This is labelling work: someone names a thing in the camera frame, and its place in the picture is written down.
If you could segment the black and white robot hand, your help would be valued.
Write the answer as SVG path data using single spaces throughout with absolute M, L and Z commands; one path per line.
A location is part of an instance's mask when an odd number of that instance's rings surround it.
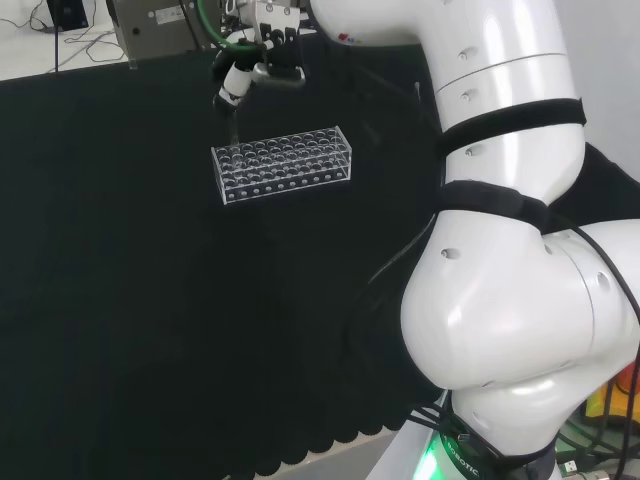
M 218 48 L 211 76 L 218 86 L 213 105 L 219 114 L 235 113 L 254 84 L 298 87 L 305 83 L 302 13 L 295 2 L 226 1 L 222 7 L 230 34 L 224 36 L 201 20 Z

